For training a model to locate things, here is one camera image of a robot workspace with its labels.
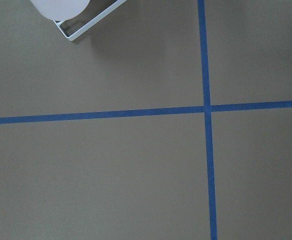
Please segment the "pink cup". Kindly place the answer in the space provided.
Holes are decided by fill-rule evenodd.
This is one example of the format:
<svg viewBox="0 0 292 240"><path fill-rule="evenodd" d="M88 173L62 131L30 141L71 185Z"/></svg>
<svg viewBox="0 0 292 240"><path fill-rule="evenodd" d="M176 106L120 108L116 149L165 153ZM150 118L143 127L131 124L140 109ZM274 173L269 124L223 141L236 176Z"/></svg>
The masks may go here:
<svg viewBox="0 0 292 240"><path fill-rule="evenodd" d="M53 21L65 21L79 15L89 0L31 0L38 12Z"/></svg>

